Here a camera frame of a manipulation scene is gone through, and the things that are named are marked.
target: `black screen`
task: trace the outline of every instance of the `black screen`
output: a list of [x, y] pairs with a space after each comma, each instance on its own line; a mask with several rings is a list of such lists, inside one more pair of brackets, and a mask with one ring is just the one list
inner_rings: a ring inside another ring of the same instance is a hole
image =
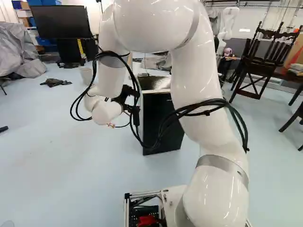
[[84, 6], [31, 6], [41, 38], [90, 38]]

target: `white bucket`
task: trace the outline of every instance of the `white bucket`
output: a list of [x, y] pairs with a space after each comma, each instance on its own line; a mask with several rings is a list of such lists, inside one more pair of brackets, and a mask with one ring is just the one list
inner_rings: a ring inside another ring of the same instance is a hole
[[80, 68], [80, 73], [83, 79], [83, 83], [85, 85], [89, 85], [92, 78], [93, 78], [93, 74], [90, 68]]

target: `floor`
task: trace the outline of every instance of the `floor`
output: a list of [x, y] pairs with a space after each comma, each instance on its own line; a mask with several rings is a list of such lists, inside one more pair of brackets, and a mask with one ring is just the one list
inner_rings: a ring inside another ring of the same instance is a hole
[[[71, 103], [84, 89], [79, 69], [55, 64], [36, 79], [15, 81], [0, 91], [0, 226], [118, 227], [125, 192], [159, 190], [190, 181], [199, 146], [142, 156], [129, 128], [111, 129], [74, 121]], [[73, 84], [49, 88], [46, 78]], [[230, 84], [223, 87], [231, 96]], [[236, 96], [233, 106], [249, 129], [250, 211], [253, 227], [302, 226], [303, 143], [299, 120], [278, 129], [303, 101], [266, 89], [261, 100]], [[127, 122], [122, 115], [117, 125]]]

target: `black cabinet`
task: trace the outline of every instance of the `black cabinet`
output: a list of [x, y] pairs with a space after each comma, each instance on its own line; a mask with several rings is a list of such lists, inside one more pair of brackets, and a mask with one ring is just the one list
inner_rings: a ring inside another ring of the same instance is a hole
[[[159, 80], [156, 84], [160, 85], [159, 81], [161, 81], [161, 77], [144, 78], [144, 85], [141, 80], [142, 89], [147, 89], [147, 80], [157, 79]], [[144, 143], [152, 145], [158, 137], [159, 126], [162, 119], [175, 109], [169, 92], [159, 92], [157, 89], [148, 91], [143, 90], [141, 98], [143, 99], [143, 106], [141, 106], [141, 121], [143, 122], [141, 125], [141, 138], [143, 139]], [[168, 129], [168, 132], [162, 137], [160, 146], [154, 150], [143, 148], [143, 155], [152, 155], [172, 150], [179, 150], [181, 148], [184, 131], [181, 127], [180, 122], [175, 122], [176, 123], [174, 123]]]

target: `white robot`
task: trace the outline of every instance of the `white robot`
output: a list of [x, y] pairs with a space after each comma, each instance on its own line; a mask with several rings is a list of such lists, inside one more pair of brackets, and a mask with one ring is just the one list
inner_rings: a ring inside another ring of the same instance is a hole
[[[115, 0], [102, 16], [99, 46], [119, 55], [169, 51], [175, 109], [223, 97], [214, 37], [199, 0]], [[119, 59], [99, 61], [98, 84], [84, 97], [96, 123], [105, 125], [122, 113], [118, 103], [105, 102], [103, 97], [120, 95], [125, 74]], [[165, 210], [168, 227], [244, 227], [249, 203], [248, 160], [226, 111], [222, 108], [207, 117], [185, 116], [180, 122], [186, 135], [200, 145], [201, 157], [188, 186], [168, 188], [181, 194], [174, 201], [177, 206]]]
[[219, 46], [217, 50], [218, 55], [222, 55], [224, 48], [226, 47], [226, 42], [224, 40], [229, 40], [232, 38], [232, 28], [235, 24], [235, 19], [239, 14], [240, 9], [238, 7], [227, 7], [222, 12], [222, 21], [220, 32], [218, 34]]

